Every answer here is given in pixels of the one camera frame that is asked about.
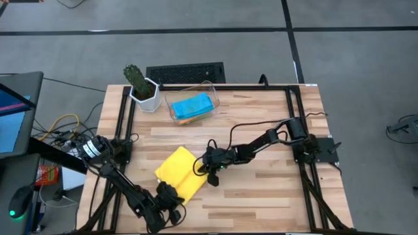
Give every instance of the yellow cable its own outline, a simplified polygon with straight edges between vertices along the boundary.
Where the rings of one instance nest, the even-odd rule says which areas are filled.
[[[59,117],[58,119],[56,119],[54,121],[54,124],[52,124],[51,128],[49,129],[49,131],[47,133],[45,133],[44,136],[40,137],[38,140],[43,141],[49,134],[51,134],[51,131],[59,123],[59,121],[61,121],[63,118],[69,117],[69,116],[74,116],[77,119],[77,126],[75,127],[75,129],[73,131],[73,132],[75,132],[77,130],[77,128],[80,126],[80,119],[78,118],[78,116],[76,114],[65,114],[65,115],[62,115],[61,117]]]

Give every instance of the white hexagonal pot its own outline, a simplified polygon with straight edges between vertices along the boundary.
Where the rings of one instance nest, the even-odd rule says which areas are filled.
[[[131,87],[131,92],[129,96],[138,104],[141,111],[153,113],[161,105],[161,99],[159,97],[159,88],[158,88],[158,84],[156,84],[151,79],[145,78],[145,80],[151,83],[153,86],[155,86],[154,96],[149,99],[146,99],[145,101],[140,101],[133,95],[133,91],[134,91],[133,87]]]

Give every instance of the yellow cloth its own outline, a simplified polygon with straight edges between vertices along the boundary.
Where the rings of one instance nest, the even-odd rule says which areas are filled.
[[[186,205],[191,197],[206,182],[207,175],[196,176],[193,173],[193,163],[196,157],[184,147],[179,147],[164,163],[155,170],[155,175],[161,181],[173,186],[178,196],[184,198],[183,205]],[[201,162],[197,162],[195,170],[202,166]]]

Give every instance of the orange object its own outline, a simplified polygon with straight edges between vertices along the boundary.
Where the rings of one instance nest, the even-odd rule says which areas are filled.
[[[170,110],[170,114],[172,116],[174,116],[174,110]],[[191,117],[191,118],[187,118],[187,119],[179,119],[179,120],[177,120],[177,124],[183,125],[183,124],[186,124],[186,123],[189,123],[189,122],[193,121],[194,119],[197,119],[198,117],[199,116],[197,116],[197,117]]]
[[[35,185],[41,186],[57,183],[58,171],[58,167],[56,166],[39,166]]]

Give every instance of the wooden tabletop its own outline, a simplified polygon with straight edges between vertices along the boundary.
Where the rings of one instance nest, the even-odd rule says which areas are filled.
[[[113,138],[123,86],[108,86],[104,98],[97,134]],[[317,86],[300,85],[305,113],[323,112]],[[177,126],[169,115],[161,92],[162,104],[154,114],[146,114],[135,108],[132,133],[140,138],[134,143],[132,159],[126,176],[135,184],[155,194],[157,178],[154,170],[178,146],[186,147],[200,157],[209,139],[213,138],[221,148],[226,148],[229,131],[233,125],[289,117],[283,91],[217,91],[220,106],[217,114],[209,119],[185,126]],[[126,127],[130,98],[125,109],[123,127]],[[309,132],[316,136],[328,136],[329,129],[324,116],[307,118]],[[239,127],[234,130],[233,144],[249,143],[263,134],[273,124]],[[347,226],[352,227],[346,195],[339,171],[326,163],[317,164],[323,198],[334,213]],[[219,187],[205,183],[186,205],[185,221],[175,228],[161,232],[307,232],[308,218],[302,184],[297,164],[290,147],[276,144],[261,151],[249,164],[230,166],[218,173]],[[77,226],[88,219],[89,205],[96,176],[87,173]],[[93,211],[103,197],[105,180],[101,179],[93,203]],[[321,226],[317,204],[312,198],[317,227]],[[105,228],[110,227],[108,210]],[[145,222],[138,219],[122,196],[118,233],[146,233]]]

